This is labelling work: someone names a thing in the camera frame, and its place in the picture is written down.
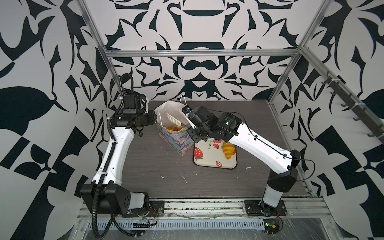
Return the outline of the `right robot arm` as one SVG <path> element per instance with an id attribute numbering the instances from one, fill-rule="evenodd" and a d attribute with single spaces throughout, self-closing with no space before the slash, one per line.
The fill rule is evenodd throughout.
<path id="1" fill-rule="evenodd" d="M 270 168 L 267 186 L 260 202 L 261 209 L 274 211 L 284 193 L 290 191 L 296 183 L 298 171 L 292 152 L 282 149 L 248 126 L 245 117 L 235 112 L 221 112 L 214 115 L 214 110 L 198 106 L 178 108 L 179 117 L 167 114 L 172 123 L 187 130 L 194 143 L 207 142 L 209 139 L 228 142 L 255 156 Z"/>

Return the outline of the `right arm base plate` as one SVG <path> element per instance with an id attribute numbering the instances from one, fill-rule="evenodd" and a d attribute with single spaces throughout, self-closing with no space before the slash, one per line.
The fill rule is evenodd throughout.
<path id="1" fill-rule="evenodd" d="M 262 200 L 245 200 L 245 209 L 249 217 L 277 217 L 286 216 L 286 205 L 283 200 L 277 207 L 271 207 Z"/>

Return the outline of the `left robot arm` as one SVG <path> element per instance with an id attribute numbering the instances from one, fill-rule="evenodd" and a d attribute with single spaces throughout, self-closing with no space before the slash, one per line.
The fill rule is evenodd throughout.
<path id="1" fill-rule="evenodd" d="M 118 110 L 107 120 L 107 150 L 91 183 L 83 184 L 81 197 L 92 214 L 145 213 L 149 208 L 148 194 L 122 187 L 122 173 L 135 134 L 142 136 L 143 128 L 155 125 L 157 116 L 148 109 L 148 98 L 138 94 L 124 96 Z"/>

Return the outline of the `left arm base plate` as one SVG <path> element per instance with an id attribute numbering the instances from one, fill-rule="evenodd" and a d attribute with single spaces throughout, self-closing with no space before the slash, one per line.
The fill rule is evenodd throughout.
<path id="1" fill-rule="evenodd" d="M 127 214 L 123 214 L 123 218 L 149 217 L 155 218 L 163 214 L 165 208 L 164 201 L 153 201 L 145 203 L 141 209 L 130 210 Z"/>

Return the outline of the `croissant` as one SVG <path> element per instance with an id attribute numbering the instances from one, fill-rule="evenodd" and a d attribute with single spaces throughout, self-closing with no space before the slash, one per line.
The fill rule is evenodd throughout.
<path id="1" fill-rule="evenodd" d="M 236 147 L 229 142 L 224 142 L 222 144 L 222 151 L 225 155 L 225 158 L 229 160 L 236 153 Z"/>
<path id="2" fill-rule="evenodd" d="M 177 126 L 177 125 L 173 125 L 172 127 L 167 127 L 167 131 L 171 134 L 173 132 L 179 132 L 183 129 L 184 127 L 183 126 Z"/>

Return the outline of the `white floral paper bag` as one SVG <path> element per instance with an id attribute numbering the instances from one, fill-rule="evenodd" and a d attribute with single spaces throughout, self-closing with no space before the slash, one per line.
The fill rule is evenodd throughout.
<path id="1" fill-rule="evenodd" d="M 190 127 L 189 123 L 187 126 L 183 126 L 184 128 L 181 131 L 170 134 L 167 131 L 167 127 L 172 127 L 175 124 L 168 120 L 167 113 L 178 117 L 178 115 L 181 115 L 179 108 L 184 106 L 186 105 L 181 102 L 166 101 L 155 109 L 159 136 L 182 156 L 185 155 L 194 144 L 187 132 L 188 127 Z"/>

